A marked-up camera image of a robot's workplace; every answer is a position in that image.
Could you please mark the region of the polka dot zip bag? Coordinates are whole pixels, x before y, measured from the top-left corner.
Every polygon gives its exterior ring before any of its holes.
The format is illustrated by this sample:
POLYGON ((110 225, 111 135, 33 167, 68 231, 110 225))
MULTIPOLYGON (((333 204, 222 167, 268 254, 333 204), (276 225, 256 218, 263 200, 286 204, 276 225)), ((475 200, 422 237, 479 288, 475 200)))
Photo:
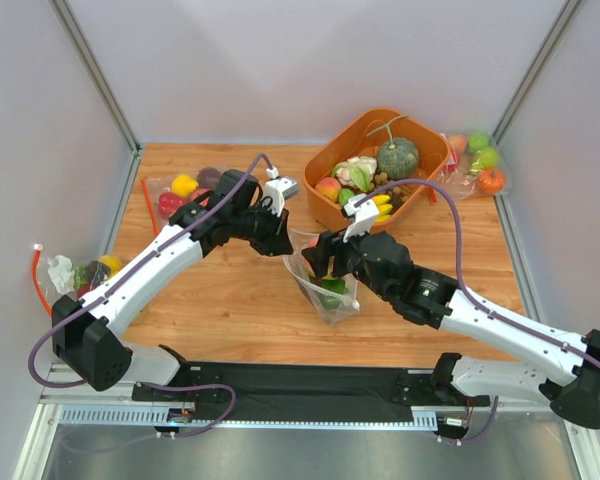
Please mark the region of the polka dot zip bag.
POLYGON ((358 282, 351 275, 316 278, 301 255, 304 248, 316 244, 319 235, 290 230, 289 237, 294 251, 283 257, 284 265, 316 315, 327 325, 335 325, 358 314, 361 308, 357 299, 358 282))

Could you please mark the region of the fake green bell pepper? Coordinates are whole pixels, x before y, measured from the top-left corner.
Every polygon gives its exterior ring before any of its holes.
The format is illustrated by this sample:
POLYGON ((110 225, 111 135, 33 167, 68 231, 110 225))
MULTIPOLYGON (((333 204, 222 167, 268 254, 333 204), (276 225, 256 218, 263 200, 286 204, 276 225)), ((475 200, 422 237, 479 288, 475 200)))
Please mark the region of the fake green bell pepper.
POLYGON ((337 310, 349 304, 348 288, 343 278, 335 281, 319 282, 319 287, 325 290, 325 293, 319 294, 320 302, 325 309, 337 310))

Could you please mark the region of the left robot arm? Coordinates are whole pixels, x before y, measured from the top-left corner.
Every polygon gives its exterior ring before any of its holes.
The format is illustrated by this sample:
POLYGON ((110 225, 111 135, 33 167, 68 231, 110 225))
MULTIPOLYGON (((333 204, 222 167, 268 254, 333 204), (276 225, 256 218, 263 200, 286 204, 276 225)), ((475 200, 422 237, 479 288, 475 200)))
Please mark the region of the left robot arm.
POLYGON ((77 300, 52 307, 52 347, 94 390, 121 381, 168 385, 185 360, 165 347, 126 344, 122 336, 144 307, 174 278, 231 239, 266 257, 289 255, 286 200, 295 180, 273 176, 265 184, 225 171, 213 190, 193 196, 169 218, 154 241, 122 270, 77 300))

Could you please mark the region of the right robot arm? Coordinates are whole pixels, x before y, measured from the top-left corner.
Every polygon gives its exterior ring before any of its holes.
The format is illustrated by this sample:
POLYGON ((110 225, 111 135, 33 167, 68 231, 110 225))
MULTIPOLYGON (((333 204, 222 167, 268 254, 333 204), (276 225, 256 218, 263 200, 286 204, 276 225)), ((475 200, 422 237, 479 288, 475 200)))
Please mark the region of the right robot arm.
POLYGON ((458 279, 416 265, 386 232, 351 238, 326 232, 301 255, 316 277, 352 275, 410 323, 464 335, 512 357, 444 354, 436 365, 438 389, 537 402, 570 423, 600 429, 599 330, 582 335, 509 311, 458 279))

